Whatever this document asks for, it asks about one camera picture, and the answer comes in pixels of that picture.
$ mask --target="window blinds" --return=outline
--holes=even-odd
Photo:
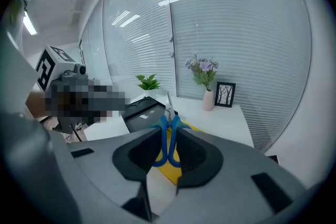
[[[96,78],[95,71],[93,69],[92,61],[91,61],[91,52],[89,48],[89,40],[88,40],[88,25],[86,25],[84,32],[82,34],[82,42],[81,48],[84,58],[84,64],[86,65],[86,72],[88,74],[89,79]]]
[[[311,53],[304,0],[171,0],[177,94],[202,98],[184,66],[194,52],[219,62],[217,81],[236,83],[254,146],[265,151],[293,116]]]
[[[142,93],[135,75],[156,73],[172,91],[172,67],[163,0],[104,0],[103,33],[113,85],[126,96]]]
[[[107,64],[102,22],[103,0],[100,0],[94,8],[88,21],[88,40],[91,62],[96,75],[102,84],[111,84],[110,72]]]

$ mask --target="scissors blade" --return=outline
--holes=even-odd
[[[169,105],[173,106],[172,99],[170,98],[169,92],[167,92]]]

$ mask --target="scissors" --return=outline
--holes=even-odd
[[[188,128],[188,129],[191,129],[191,128],[188,125],[182,123],[178,115],[175,115],[174,108],[173,108],[173,102],[169,95],[169,92],[167,93],[167,102],[166,102],[164,115],[162,115],[160,117],[160,120],[156,124],[153,124],[150,128],[153,128],[153,127],[160,127],[162,129],[162,158],[161,160],[155,162],[153,166],[161,167],[168,160],[172,166],[176,168],[181,168],[180,163],[174,160],[174,157],[173,157],[174,151],[175,151],[175,143],[176,143],[176,129],[178,127]],[[169,152],[167,153],[167,129],[169,127],[172,128],[172,136],[170,140]]]

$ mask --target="blue scissors handle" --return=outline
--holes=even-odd
[[[161,160],[155,162],[153,167],[161,167],[163,166],[168,159],[167,155],[167,129],[169,128],[169,122],[167,121],[165,116],[161,116],[160,120],[157,124],[153,124],[150,128],[160,127],[162,129],[161,133],[161,143],[162,143],[162,158]]]
[[[167,160],[170,164],[176,168],[181,168],[181,164],[174,160],[174,151],[176,143],[176,130],[178,127],[191,129],[188,125],[181,122],[179,116],[175,116],[171,124],[167,121],[165,116],[160,117],[160,121],[157,124],[152,125],[151,127],[160,127],[162,129],[162,158],[161,160],[153,164],[154,167],[161,167],[164,165]],[[167,155],[167,129],[172,128],[172,136],[170,140],[169,153]]]

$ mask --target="white vase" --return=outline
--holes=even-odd
[[[150,96],[153,99],[156,99],[156,89],[154,90],[144,90],[145,96]]]
[[[214,92],[213,90],[205,90],[203,97],[202,108],[205,111],[210,111],[214,106]]]

